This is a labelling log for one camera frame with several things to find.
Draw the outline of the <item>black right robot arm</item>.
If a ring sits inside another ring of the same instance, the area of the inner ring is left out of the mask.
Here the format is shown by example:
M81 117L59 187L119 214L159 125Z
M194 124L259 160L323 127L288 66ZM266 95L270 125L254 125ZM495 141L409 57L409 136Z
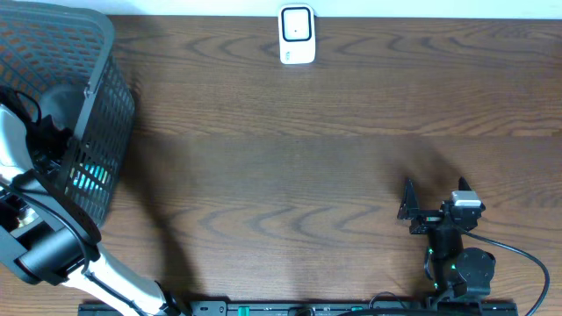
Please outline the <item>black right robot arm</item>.
M463 235L478 226L485 209L463 177L458 180L458 189L436 210L423 210L414 183L406 180L397 218L410 222L411 234L429 239L424 269L437 295L430 304L437 305L442 300L478 301L490 294L495 257L463 244Z

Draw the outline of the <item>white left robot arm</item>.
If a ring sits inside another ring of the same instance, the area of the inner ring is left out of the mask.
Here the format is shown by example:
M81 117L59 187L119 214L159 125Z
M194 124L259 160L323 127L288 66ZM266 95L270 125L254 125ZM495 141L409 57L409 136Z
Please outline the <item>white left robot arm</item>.
M1 88L1 262L29 284L85 291L122 315L190 315L101 244L97 224L55 182L73 133L31 96Z

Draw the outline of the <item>white barcode scanner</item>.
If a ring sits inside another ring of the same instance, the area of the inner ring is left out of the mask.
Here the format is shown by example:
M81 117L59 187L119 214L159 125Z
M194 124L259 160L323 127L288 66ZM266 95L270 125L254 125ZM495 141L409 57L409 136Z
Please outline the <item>white barcode scanner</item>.
M313 9L307 4L287 4L278 15L279 59L285 65L308 64L316 54Z

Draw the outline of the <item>grey plastic mesh basket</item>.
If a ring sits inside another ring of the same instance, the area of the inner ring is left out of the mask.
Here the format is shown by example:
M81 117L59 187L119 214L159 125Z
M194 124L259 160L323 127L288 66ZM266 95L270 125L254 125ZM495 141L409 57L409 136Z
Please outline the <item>grey plastic mesh basket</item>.
M112 55L115 30L104 14L56 4L1 3L1 84L54 105L73 133L54 186L105 223L135 117Z

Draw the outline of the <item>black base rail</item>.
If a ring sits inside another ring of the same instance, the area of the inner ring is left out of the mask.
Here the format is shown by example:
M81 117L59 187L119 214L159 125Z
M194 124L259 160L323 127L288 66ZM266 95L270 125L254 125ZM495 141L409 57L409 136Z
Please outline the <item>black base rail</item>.
M517 316L513 303L443 303L436 309L414 301L380 298L372 303L228 303L191 301L191 316L408 316L408 315L481 315Z

